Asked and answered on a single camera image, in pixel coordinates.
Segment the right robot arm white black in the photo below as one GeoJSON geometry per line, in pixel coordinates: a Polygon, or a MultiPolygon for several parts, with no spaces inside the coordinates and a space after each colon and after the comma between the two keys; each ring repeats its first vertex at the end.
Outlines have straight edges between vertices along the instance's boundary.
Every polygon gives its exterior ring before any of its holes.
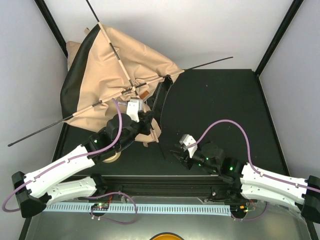
{"type": "Polygon", "coordinates": [[[320,179],[281,175],[251,166],[248,162],[227,157],[212,142],[187,149],[177,144],[171,154],[188,170],[198,165],[227,183],[227,199],[232,202],[258,200],[280,205],[314,223],[320,222],[320,179]]]}

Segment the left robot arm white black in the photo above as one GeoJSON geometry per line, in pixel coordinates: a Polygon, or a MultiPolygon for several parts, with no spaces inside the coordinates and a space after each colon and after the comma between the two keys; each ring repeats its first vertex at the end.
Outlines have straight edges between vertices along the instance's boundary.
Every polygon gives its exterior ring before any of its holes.
{"type": "Polygon", "coordinates": [[[154,112],[140,111],[137,115],[138,121],[125,113],[115,115],[99,132],[55,162],[33,172],[14,173],[11,180],[21,216],[31,218],[49,205],[73,198],[103,199],[108,188],[99,174],[75,181],[67,179],[115,157],[128,148],[139,134],[149,134],[154,112]]]}

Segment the beige pet tent fabric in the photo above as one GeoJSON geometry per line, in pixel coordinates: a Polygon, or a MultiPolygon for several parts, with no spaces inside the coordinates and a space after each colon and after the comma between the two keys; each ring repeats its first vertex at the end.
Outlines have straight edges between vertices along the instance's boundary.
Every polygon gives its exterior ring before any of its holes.
{"type": "Polygon", "coordinates": [[[143,110],[152,110],[159,89],[150,134],[139,134],[135,140],[147,146],[157,142],[162,133],[164,102],[173,83],[183,72],[173,61],[125,33],[103,25],[116,52],[133,82],[131,88],[115,54],[99,25],[87,32],[60,91],[62,117],[70,126],[98,132],[117,115],[114,101],[143,100],[143,110]]]}

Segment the black tent pole one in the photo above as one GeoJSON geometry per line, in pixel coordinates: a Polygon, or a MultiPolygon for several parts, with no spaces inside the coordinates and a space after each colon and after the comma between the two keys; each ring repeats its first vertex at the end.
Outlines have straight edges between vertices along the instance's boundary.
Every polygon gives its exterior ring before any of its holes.
{"type": "MultiPolygon", "coordinates": [[[[97,15],[96,12],[94,11],[94,9],[93,9],[90,1],[89,1],[89,0],[86,0],[86,3],[87,3],[87,5],[88,5],[88,7],[90,8],[90,11],[92,12],[94,18],[96,19],[97,24],[99,25],[99,27],[100,27],[100,29],[101,29],[101,31],[102,31],[102,33],[103,33],[103,36],[105,37],[108,45],[110,46],[112,52],[114,53],[114,55],[115,55],[115,57],[116,57],[116,59],[117,59],[117,62],[119,63],[119,65],[120,65],[120,67],[121,67],[121,69],[122,69],[122,71],[123,71],[126,79],[127,79],[128,82],[130,83],[131,88],[129,88],[128,90],[125,90],[125,91],[121,92],[122,95],[128,94],[129,92],[131,92],[132,90],[134,90],[133,88],[134,88],[135,86],[134,86],[134,84],[133,84],[133,82],[132,82],[132,80],[131,80],[131,78],[130,78],[130,76],[129,76],[129,74],[128,74],[128,71],[126,70],[126,68],[125,68],[125,66],[124,66],[124,64],[123,64],[120,56],[118,55],[117,51],[115,50],[115,47],[114,47],[114,45],[112,44],[112,42],[111,42],[108,34],[106,33],[104,27],[102,26],[101,21],[100,21],[99,18],[98,18],[98,15],[97,15]]],[[[153,98],[153,105],[152,105],[152,108],[151,108],[151,110],[153,110],[153,111],[156,109],[156,103],[158,102],[158,98],[159,98],[159,93],[160,93],[160,90],[161,90],[161,86],[162,86],[162,83],[160,83],[160,87],[158,87],[158,90],[155,91],[155,97],[153,98]]],[[[135,94],[136,97],[139,97],[137,90],[134,90],[134,94],[135,94]]],[[[161,144],[158,142],[157,145],[158,145],[158,147],[159,147],[160,152],[162,153],[163,158],[166,159],[161,144]]]]}

